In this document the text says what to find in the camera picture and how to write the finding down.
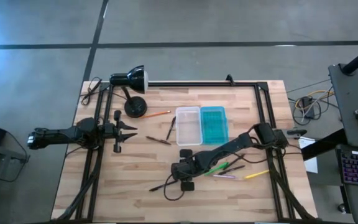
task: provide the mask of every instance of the clear plastic container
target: clear plastic container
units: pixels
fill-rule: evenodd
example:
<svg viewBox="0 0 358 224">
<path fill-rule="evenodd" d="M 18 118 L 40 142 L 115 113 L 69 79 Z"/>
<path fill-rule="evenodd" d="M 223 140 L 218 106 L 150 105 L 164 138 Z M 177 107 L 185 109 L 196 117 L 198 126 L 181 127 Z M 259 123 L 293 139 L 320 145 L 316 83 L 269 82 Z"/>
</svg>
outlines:
<svg viewBox="0 0 358 224">
<path fill-rule="evenodd" d="M 198 146 L 203 143 L 201 133 L 201 113 L 198 106 L 176 109 L 177 144 L 179 146 Z"/>
</svg>

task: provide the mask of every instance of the green marker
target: green marker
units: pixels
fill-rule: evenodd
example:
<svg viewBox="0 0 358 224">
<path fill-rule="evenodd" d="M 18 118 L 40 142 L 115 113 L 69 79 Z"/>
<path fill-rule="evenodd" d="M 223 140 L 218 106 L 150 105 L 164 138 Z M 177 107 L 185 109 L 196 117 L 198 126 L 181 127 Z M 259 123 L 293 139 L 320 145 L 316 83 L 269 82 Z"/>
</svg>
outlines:
<svg viewBox="0 0 358 224">
<path fill-rule="evenodd" d="M 204 175 L 210 175 L 217 170 L 225 168 L 228 164 L 229 162 L 224 162 L 222 165 L 219 165 L 217 168 L 211 169 L 210 171 L 206 172 Z"/>
</svg>

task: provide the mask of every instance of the concrete floor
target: concrete floor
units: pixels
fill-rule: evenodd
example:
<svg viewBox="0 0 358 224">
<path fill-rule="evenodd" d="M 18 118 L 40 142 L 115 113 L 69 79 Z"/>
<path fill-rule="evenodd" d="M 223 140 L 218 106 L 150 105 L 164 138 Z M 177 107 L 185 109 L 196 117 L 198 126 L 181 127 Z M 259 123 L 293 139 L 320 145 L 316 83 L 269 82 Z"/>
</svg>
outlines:
<svg viewBox="0 0 358 224">
<path fill-rule="evenodd" d="M 101 6 L 102 0 L 0 0 L 0 44 L 90 44 Z M 99 43 L 310 40 L 358 40 L 358 1 L 110 0 Z M 35 127 L 71 125 L 89 53 L 0 50 L 0 127 L 25 144 Z M 284 80 L 292 90 L 327 79 L 328 65 L 357 54 L 358 45 L 98 49 L 90 78 L 144 64 L 151 80 L 222 80 L 230 73 L 237 80 Z M 325 82 L 288 96 L 329 87 Z M 341 128 L 338 117 L 331 107 L 303 128 L 322 138 Z M 0 223 L 50 218 L 65 149 L 28 151 L 31 160 L 21 176 L 0 188 Z M 339 188 L 314 181 L 318 177 L 311 183 L 319 217 L 351 222 L 336 211 Z"/>
</svg>

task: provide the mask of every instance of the wooden table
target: wooden table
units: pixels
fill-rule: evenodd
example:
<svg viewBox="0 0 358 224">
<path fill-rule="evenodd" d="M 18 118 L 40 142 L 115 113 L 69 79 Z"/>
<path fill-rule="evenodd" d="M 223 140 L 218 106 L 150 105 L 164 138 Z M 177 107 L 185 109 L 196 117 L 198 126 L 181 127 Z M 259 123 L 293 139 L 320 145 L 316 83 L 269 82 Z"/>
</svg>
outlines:
<svg viewBox="0 0 358 224">
<path fill-rule="evenodd" d="M 86 93 L 89 82 L 85 82 L 82 94 Z M 293 121 L 290 106 L 285 93 L 283 81 L 268 81 L 277 128 L 291 129 Z M 121 89 L 115 93 L 124 95 Z M 244 181 L 241 177 L 268 169 L 267 163 L 249 164 L 237 170 L 236 180 L 200 176 L 194 179 L 194 192 L 186 192 L 176 202 L 164 198 L 162 190 L 149 192 L 149 189 L 163 184 L 170 174 L 172 162 L 178 162 L 179 150 L 176 145 L 176 132 L 172 131 L 169 141 L 171 146 L 156 143 L 145 138 L 153 136 L 165 139 L 179 106 L 223 106 L 229 127 L 230 139 L 247 131 L 259 122 L 257 104 L 253 88 L 249 87 L 178 87 L 149 88 L 142 96 L 147 104 L 146 114 L 170 110 L 170 114 L 147 119 L 129 118 L 124 113 L 125 100 L 113 97 L 110 119 L 115 110 L 122 111 L 122 121 L 129 126 L 137 127 L 138 135 L 122 143 L 122 153 L 113 153 L 114 140 L 106 141 L 102 169 L 100 173 L 98 196 L 94 210 L 94 222 L 254 222 L 277 221 L 273 202 L 272 186 L 269 175 Z M 78 104 L 75 123 L 87 117 L 93 117 L 97 95 L 92 96 L 88 106 Z M 70 145 L 68 151 L 76 148 Z M 208 150 L 211 146 L 187 146 L 192 150 Z M 299 152 L 295 147 L 288 147 L 287 152 Z M 246 158 L 252 161 L 265 159 L 265 151 L 244 149 Z M 78 193 L 81 184 L 86 151 L 79 150 L 70 154 L 64 163 L 62 176 L 57 192 L 52 218 L 62 214 Z M 229 156 L 223 161 L 232 161 Z M 285 156 L 285 165 L 290 188 L 300 203 L 313 216 L 317 216 L 313 196 L 306 175 L 302 156 L 290 154 Z M 180 184 L 167 187 L 169 197 L 180 195 Z M 283 193 L 280 197 L 287 214 Z"/>
</svg>

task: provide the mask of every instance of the black desk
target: black desk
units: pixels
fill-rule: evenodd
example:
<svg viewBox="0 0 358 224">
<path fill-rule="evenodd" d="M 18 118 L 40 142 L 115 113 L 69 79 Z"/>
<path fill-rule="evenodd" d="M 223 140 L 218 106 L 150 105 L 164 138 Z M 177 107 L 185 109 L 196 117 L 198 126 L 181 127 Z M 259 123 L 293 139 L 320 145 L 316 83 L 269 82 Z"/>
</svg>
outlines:
<svg viewBox="0 0 358 224">
<path fill-rule="evenodd" d="M 354 72 L 354 76 L 348 77 L 341 72 L 338 65 L 332 65 L 328 69 L 344 128 L 305 147 L 302 150 L 304 159 L 332 150 L 337 144 L 358 147 L 358 121 L 354 117 L 354 111 L 358 110 L 358 70 Z M 337 176 L 333 176 L 333 179 L 338 179 L 339 172 L 335 171 L 333 175 L 335 173 Z M 347 197 L 353 219 L 358 223 L 358 186 L 344 184 L 344 190 L 346 193 L 344 200 Z"/>
</svg>

